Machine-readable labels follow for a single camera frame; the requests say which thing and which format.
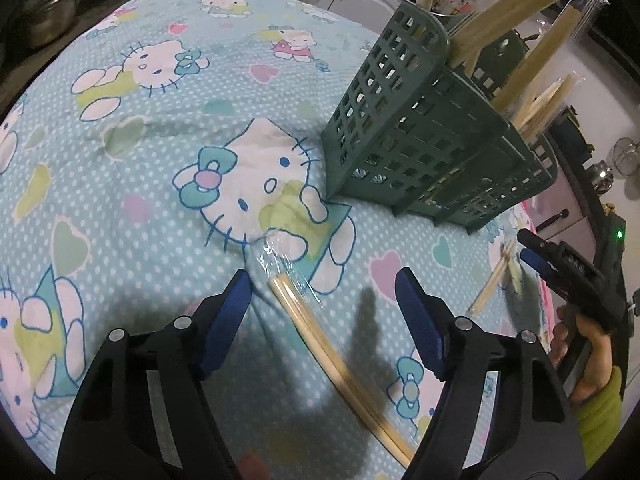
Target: green plastic basket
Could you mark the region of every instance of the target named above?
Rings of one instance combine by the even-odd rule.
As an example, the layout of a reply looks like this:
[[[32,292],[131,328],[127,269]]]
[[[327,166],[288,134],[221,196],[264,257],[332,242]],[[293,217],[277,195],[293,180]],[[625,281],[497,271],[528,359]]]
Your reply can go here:
[[[510,30],[482,49],[471,81],[487,99],[493,99],[528,51],[520,35]],[[464,66],[461,65],[457,72],[463,73]]]
[[[403,1],[322,133],[329,198],[343,194],[471,232],[553,183],[546,141],[543,162],[468,78],[445,66],[448,51],[436,17]],[[506,74],[482,77],[502,84]]]

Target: human hand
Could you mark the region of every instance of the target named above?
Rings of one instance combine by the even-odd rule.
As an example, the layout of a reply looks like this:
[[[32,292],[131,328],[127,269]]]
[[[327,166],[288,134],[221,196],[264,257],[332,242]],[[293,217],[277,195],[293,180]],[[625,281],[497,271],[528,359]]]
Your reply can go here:
[[[253,450],[242,455],[236,467],[242,480],[271,480],[269,468]]]
[[[566,355],[569,348],[566,341],[569,331],[562,322],[566,315],[566,309],[564,306],[560,306],[556,312],[560,322],[554,327],[554,337],[551,340],[551,352],[549,352],[549,359],[554,368],[558,367],[560,359]],[[575,324],[578,332],[587,338],[593,347],[582,377],[569,396],[570,402],[580,404],[609,383],[613,369],[613,355],[611,353],[611,339],[596,321],[582,314],[576,314]]]

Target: blue gripper pad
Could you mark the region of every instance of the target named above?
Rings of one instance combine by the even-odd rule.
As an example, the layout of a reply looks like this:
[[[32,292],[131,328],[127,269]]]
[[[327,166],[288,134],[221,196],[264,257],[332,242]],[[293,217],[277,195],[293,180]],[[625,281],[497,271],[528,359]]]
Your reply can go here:
[[[539,256],[531,249],[524,248],[523,250],[521,250],[520,259],[529,267],[534,269],[540,275],[540,278],[545,281],[556,274],[555,270],[553,270],[551,265],[549,265],[548,261],[546,261],[542,256]]]
[[[244,313],[249,307],[251,301],[251,280],[249,274],[245,270],[238,270],[233,276],[231,282],[220,296],[223,301],[222,306],[213,322],[209,327],[209,331],[204,337],[204,354],[196,368],[203,377],[207,377],[213,371],[218,370],[225,361],[226,354],[231,348],[231,343],[236,337],[238,327],[242,322]],[[204,300],[198,309],[207,307]]]
[[[428,296],[405,267],[396,274],[396,300],[425,368],[438,380],[447,378],[449,326],[454,316],[440,298]]]

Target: green sleeve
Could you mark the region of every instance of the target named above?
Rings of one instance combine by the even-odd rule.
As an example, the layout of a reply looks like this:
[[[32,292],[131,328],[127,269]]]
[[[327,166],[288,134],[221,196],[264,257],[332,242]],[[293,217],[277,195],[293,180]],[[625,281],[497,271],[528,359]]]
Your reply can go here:
[[[621,381],[620,368],[614,366],[607,386],[575,412],[587,468],[597,462],[620,430],[622,420]]]

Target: hello kitty blanket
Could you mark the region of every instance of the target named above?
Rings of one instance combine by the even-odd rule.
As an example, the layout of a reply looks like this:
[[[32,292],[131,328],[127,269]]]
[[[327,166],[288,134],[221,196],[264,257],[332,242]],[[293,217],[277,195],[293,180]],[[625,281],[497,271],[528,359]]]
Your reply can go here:
[[[269,231],[286,244],[350,369],[419,442],[442,386],[415,352],[393,276],[411,267],[463,314],[503,240],[530,222],[517,206],[468,236],[322,198],[320,133],[375,41],[291,0],[132,0],[20,97],[0,127],[0,399],[50,468],[109,331],[158,330],[245,267],[251,307],[204,383],[233,456],[253,447],[280,480],[402,476],[268,291],[250,243]],[[547,292],[512,267],[478,323],[548,342]],[[467,463],[494,391],[489,374]]]

